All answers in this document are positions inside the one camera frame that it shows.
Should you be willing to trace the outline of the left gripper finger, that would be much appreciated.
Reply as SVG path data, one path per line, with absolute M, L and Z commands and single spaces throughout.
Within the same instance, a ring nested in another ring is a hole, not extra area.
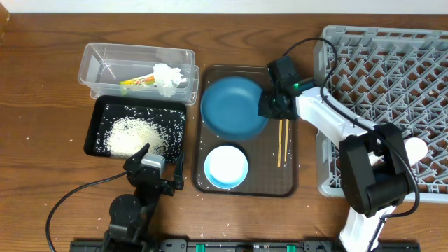
M 126 159 L 124 163 L 124 168 L 140 168 L 142 165 L 141 161 L 145 154 L 147 154 L 150 144 L 146 143 L 140 150 L 135 154 Z
M 183 176 L 183 163 L 185 159 L 185 154 L 182 152 L 177 161 L 176 161 L 176 167 L 174 170 L 174 187 L 176 190 L 182 190 L 184 187 L 184 176 Z

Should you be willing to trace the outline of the pile of rice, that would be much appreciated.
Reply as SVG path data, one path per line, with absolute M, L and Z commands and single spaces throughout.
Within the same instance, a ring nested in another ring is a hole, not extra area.
M 168 136 L 156 123 L 140 118 L 116 120 L 104 137 L 105 149 L 119 158 L 128 158 L 149 144 L 148 152 L 164 155 Z

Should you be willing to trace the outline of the dark blue plate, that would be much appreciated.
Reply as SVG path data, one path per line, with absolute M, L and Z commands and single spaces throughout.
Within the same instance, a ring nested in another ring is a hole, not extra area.
M 215 80 L 202 95 L 204 124 L 224 139 L 245 141 L 257 136 L 269 122 L 258 114 L 262 91 L 255 81 L 241 76 Z

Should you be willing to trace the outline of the light blue white bowl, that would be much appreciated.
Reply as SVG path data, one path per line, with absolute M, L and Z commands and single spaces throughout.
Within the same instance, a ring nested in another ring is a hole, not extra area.
M 211 150 L 204 161 L 204 174 L 215 187 L 229 190 L 239 186 L 249 172 L 249 160 L 242 150 L 222 145 Z

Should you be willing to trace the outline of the yellow green snack wrapper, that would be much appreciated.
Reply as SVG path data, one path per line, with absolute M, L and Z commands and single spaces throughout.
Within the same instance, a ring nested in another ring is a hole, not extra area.
M 138 86 L 138 85 L 153 85 L 155 84 L 155 77 L 152 73 L 140 76 L 136 78 L 132 78 L 129 80 L 123 80 L 119 82 L 120 85 L 126 85 L 126 86 Z

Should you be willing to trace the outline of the white tissue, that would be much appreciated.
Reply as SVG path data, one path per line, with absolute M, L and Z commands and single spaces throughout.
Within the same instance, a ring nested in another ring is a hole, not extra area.
M 157 91 L 165 98 L 175 95 L 179 85 L 186 81 L 180 68 L 171 68 L 163 63 L 154 65 L 153 77 Z

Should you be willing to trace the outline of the white cup pink inside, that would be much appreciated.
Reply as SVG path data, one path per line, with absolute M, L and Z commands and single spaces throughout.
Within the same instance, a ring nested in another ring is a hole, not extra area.
M 404 140 L 406 154 L 409 164 L 412 167 L 418 161 L 424 159 L 428 153 L 428 145 L 426 142 L 417 137 L 411 137 Z M 370 164 L 375 165 L 379 161 L 385 161 L 384 156 L 377 156 L 374 153 L 368 155 Z

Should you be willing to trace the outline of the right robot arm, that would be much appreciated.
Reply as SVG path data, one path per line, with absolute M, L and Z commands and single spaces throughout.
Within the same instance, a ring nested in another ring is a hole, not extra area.
M 267 72 L 273 88 L 262 91 L 259 116 L 301 118 L 331 140 L 350 205 L 340 245 L 345 251 L 375 251 L 386 221 L 413 214 L 420 202 L 400 129 L 357 116 L 313 78 L 303 79 L 289 56 L 270 62 Z

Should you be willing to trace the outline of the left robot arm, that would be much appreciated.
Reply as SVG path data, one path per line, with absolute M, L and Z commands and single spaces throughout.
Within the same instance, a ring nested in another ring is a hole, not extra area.
M 174 176 L 169 181 L 162 178 L 165 158 L 149 153 L 149 147 L 147 143 L 124 163 L 127 180 L 135 191 L 112 201 L 109 207 L 111 221 L 101 246 L 103 252 L 160 250 L 159 241 L 149 235 L 148 228 L 160 196 L 172 196 L 184 187 L 184 154 L 177 157 Z

